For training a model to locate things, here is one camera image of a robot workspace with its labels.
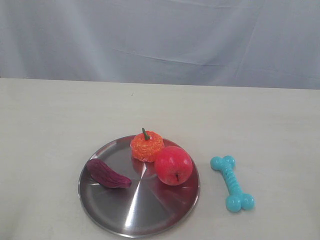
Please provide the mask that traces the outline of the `teal toy bone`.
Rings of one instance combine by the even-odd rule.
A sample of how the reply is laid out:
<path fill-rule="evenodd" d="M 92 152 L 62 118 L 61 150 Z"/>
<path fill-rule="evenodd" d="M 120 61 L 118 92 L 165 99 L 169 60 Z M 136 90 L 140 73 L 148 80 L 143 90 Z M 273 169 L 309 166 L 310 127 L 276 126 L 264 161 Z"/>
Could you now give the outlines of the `teal toy bone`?
<path fill-rule="evenodd" d="M 229 193 L 225 199 L 227 210 L 232 213 L 252 210 L 255 207 L 255 199 L 251 194 L 243 192 L 234 173 L 235 166 L 236 160 L 230 155 L 215 156 L 210 160 L 210 167 L 221 173 L 226 184 Z"/>

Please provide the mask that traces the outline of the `orange toy pumpkin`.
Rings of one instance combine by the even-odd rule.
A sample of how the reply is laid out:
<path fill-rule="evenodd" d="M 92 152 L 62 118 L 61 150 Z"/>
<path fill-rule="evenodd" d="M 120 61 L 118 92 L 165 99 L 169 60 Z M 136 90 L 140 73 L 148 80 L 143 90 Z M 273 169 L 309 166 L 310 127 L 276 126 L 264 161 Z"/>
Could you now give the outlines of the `orange toy pumpkin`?
<path fill-rule="evenodd" d="M 161 135 L 142 128 L 130 142 L 132 157 L 141 162 L 153 163 L 156 155 L 165 147 Z"/>

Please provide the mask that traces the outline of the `red toy apple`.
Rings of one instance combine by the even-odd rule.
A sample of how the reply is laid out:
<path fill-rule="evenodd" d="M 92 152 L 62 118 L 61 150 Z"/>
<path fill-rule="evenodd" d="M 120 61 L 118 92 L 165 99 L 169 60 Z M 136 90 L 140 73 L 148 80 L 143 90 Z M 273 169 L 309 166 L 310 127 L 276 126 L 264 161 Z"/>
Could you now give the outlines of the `red toy apple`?
<path fill-rule="evenodd" d="M 193 161 L 184 149 L 167 146 L 156 155 L 154 169 L 161 182 L 169 186 L 178 186 L 191 176 Z"/>

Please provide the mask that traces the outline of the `purple toy sweet potato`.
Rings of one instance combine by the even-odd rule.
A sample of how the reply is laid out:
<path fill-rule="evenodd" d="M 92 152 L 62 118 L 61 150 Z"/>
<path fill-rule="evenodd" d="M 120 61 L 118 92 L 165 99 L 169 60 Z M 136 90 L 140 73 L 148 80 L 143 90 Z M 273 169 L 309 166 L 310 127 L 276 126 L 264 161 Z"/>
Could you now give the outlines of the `purple toy sweet potato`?
<path fill-rule="evenodd" d="M 132 184 L 130 178 L 113 171 L 98 158 L 89 160 L 86 168 L 91 177 L 106 188 L 129 188 Z"/>

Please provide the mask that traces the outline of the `white backdrop cloth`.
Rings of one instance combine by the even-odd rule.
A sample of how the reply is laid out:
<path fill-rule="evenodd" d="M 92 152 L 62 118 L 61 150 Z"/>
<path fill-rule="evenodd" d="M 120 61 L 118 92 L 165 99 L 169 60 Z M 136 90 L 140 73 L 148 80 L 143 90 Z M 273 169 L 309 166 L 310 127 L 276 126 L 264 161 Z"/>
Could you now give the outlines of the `white backdrop cloth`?
<path fill-rule="evenodd" d="M 3 78 L 318 89 L 317 0 L 3 0 Z"/>

